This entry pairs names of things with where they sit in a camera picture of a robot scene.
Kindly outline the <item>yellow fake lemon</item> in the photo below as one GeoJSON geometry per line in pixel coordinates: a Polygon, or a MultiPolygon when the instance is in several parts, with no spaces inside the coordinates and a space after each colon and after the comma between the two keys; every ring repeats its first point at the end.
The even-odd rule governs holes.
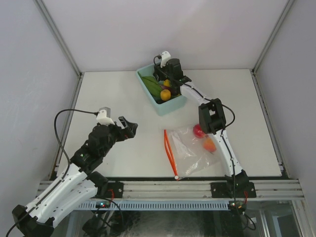
{"type": "Polygon", "coordinates": [[[171,99],[171,92],[168,89],[162,90],[160,92],[160,98],[162,101],[168,101],[171,99]]]}

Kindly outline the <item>purple fake eggplant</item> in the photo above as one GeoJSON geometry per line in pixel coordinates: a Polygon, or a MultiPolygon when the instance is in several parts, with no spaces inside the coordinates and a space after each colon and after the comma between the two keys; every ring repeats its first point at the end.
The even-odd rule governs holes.
{"type": "Polygon", "coordinates": [[[169,90],[172,97],[177,97],[177,96],[181,95],[179,91],[177,91],[176,89],[174,89],[172,87],[165,86],[163,84],[161,84],[160,87],[162,88],[162,90],[169,90]]]}

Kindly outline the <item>orange fake fruit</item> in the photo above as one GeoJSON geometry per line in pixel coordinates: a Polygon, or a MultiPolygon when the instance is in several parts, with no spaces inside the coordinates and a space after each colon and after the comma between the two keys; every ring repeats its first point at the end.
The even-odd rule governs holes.
{"type": "Polygon", "coordinates": [[[217,148],[216,148],[214,142],[213,142],[212,139],[209,138],[209,137],[205,138],[205,140],[203,141],[202,146],[203,146],[203,148],[204,148],[205,150],[207,150],[207,151],[210,152],[210,153],[213,153],[213,152],[215,152],[215,151],[217,150],[217,148]]]}

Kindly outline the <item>green fake leafy vegetable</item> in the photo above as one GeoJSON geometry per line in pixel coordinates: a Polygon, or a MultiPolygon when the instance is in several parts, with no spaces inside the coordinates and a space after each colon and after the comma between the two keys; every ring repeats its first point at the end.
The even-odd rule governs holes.
{"type": "Polygon", "coordinates": [[[141,78],[143,84],[145,85],[145,87],[147,88],[147,90],[153,97],[160,97],[162,88],[154,77],[142,76],[139,72],[138,72],[138,76],[141,78]]]}

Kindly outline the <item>clear zip top bag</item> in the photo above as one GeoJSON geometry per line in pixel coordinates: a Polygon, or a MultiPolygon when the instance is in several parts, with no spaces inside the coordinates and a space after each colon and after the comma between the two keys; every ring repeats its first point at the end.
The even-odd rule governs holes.
{"type": "Polygon", "coordinates": [[[216,150],[208,152],[202,146],[205,137],[198,139],[193,134],[195,125],[182,126],[163,131],[164,149],[169,159],[176,180],[186,178],[219,163],[220,157],[216,150]]]}

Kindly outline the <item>light blue plastic bin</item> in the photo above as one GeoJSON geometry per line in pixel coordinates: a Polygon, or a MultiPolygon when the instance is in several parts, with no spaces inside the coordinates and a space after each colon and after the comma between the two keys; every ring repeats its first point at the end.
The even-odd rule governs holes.
{"type": "Polygon", "coordinates": [[[187,98],[180,95],[175,98],[172,98],[166,102],[158,103],[158,98],[154,97],[149,90],[147,89],[146,85],[143,83],[141,76],[153,76],[154,73],[154,64],[149,64],[144,67],[141,67],[136,70],[136,76],[141,84],[143,91],[145,92],[148,100],[154,107],[156,113],[159,116],[164,116],[172,111],[175,111],[181,107],[183,107],[187,101],[187,98]]]}

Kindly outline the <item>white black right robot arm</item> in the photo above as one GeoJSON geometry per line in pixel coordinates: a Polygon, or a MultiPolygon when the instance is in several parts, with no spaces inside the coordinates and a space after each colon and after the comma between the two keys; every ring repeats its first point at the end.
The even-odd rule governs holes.
{"type": "Polygon", "coordinates": [[[212,139],[220,152],[226,173],[227,192],[233,197],[240,196],[249,184],[249,177],[239,163],[226,131],[232,123],[227,124],[224,110],[229,110],[235,120],[233,110],[222,104],[219,98],[210,99],[204,95],[192,80],[184,75],[179,59],[157,55],[153,62],[155,77],[158,80],[170,80],[172,88],[182,96],[197,102],[198,123],[204,134],[212,139]]]}

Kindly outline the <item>red fake apple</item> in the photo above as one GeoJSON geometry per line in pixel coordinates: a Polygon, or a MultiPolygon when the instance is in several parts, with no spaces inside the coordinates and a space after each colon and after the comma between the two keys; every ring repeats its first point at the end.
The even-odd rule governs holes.
{"type": "Polygon", "coordinates": [[[196,124],[193,127],[193,134],[198,139],[201,139],[201,138],[205,137],[205,133],[202,131],[202,129],[201,129],[199,124],[196,124]]]}

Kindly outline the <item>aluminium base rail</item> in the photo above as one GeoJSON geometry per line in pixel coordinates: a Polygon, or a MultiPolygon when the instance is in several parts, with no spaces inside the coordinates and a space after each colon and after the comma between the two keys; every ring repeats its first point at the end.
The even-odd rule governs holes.
{"type": "MultiPolygon", "coordinates": [[[[254,187],[240,200],[300,200],[304,194],[298,180],[253,180],[254,187]]],[[[122,181],[114,191],[116,200],[232,200],[215,197],[218,181],[122,181]]]]}

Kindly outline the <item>yellow fake banana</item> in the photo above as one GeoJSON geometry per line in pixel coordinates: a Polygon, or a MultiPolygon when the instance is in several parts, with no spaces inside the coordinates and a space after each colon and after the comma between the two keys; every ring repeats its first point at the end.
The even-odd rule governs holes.
{"type": "Polygon", "coordinates": [[[170,80],[168,80],[168,79],[164,80],[163,81],[163,85],[166,86],[166,87],[171,87],[170,86],[170,80]]]}

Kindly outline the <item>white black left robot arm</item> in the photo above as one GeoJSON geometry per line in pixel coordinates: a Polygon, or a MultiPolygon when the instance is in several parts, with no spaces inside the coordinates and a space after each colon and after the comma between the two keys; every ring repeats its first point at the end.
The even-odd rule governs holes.
{"type": "Polygon", "coordinates": [[[49,237],[58,224],[90,198],[104,198],[108,179],[96,171],[117,142],[134,138],[138,124],[119,117],[115,122],[98,121],[85,143],[74,153],[62,173],[32,202],[17,205],[15,227],[26,237],[49,237]]]}

